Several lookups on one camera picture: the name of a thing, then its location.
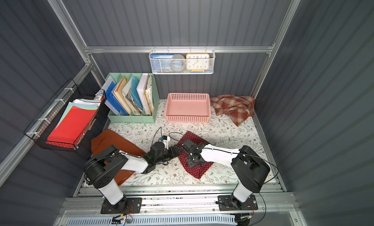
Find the red polka dot skirt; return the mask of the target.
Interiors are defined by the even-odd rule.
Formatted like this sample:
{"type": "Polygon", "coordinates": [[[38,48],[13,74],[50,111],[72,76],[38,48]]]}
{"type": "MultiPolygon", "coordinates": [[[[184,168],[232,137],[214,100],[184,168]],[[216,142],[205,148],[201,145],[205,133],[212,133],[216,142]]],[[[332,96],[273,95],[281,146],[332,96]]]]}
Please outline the red polka dot skirt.
{"type": "MultiPolygon", "coordinates": [[[[190,131],[187,131],[182,136],[182,138],[179,140],[179,142],[177,143],[177,146],[179,147],[182,146],[183,142],[185,142],[187,139],[189,139],[190,141],[198,145],[202,142],[207,143],[207,141],[204,140],[203,138],[199,137],[198,135],[190,131]]],[[[179,150],[181,151],[181,154],[178,157],[179,161],[181,162],[185,171],[189,173],[190,175],[192,175],[194,178],[201,179],[201,177],[205,174],[205,172],[213,165],[212,162],[204,162],[203,164],[198,164],[195,167],[190,168],[186,161],[188,154],[185,151],[183,151],[181,148],[179,150]]]]}

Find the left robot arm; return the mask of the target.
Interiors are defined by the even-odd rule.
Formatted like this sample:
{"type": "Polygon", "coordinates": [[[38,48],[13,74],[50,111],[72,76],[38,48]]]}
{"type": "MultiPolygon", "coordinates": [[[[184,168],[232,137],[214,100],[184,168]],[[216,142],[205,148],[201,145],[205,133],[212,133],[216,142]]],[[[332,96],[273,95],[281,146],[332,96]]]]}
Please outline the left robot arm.
{"type": "Polygon", "coordinates": [[[111,145],[104,151],[87,161],[83,170],[93,185],[105,197],[105,200],[115,206],[126,200],[115,176],[121,170],[147,174],[159,164],[168,164],[168,161],[181,155],[181,148],[177,145],[166,148],[163,142],[155,142],[148,153],[136,156],[119,150],[111,145]]]}

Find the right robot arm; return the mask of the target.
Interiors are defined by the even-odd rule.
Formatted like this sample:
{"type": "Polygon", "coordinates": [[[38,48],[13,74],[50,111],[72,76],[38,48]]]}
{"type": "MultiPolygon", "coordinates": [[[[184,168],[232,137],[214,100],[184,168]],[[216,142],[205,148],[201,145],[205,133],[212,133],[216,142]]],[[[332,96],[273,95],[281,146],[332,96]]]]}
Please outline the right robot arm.
{"type": "Polygon", "coordinates": [[[249,146],[228,149],[206,142],[196,144],[187,139],[181,148],[187,153],[186,162],[190,168],[206,162],[233,168],[239,180],[231,195],[231,202],[235,207],[245,203],[253,193],[259,193],[270,173],[269,164],[249,146]]]}

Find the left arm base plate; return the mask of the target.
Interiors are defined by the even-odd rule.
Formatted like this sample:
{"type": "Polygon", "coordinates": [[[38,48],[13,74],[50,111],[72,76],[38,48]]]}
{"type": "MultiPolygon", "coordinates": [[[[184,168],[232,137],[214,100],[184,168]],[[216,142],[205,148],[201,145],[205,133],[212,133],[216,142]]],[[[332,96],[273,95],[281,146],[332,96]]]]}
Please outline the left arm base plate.
{"type": "Polygon", "coordinates": [[[142,198],[121,199],[117,204],[111,205],[105,198],[101,207],[101,214],[129,214],[139,213],[142,206],[142,198]]]}

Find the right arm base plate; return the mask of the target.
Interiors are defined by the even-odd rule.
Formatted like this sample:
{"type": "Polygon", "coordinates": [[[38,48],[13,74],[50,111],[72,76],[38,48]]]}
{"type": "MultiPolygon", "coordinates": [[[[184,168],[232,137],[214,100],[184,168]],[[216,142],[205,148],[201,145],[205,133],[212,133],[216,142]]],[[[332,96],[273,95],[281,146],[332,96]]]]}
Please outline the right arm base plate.
{"type": "Polygon", "coordinates": [[[258,210],[256,197],[250,195],[245,202],[240,202],[234,196],[219,195],[218,200],[215,202],[219,206],[220,211],[233,211],[233,210],[258,210]]]}

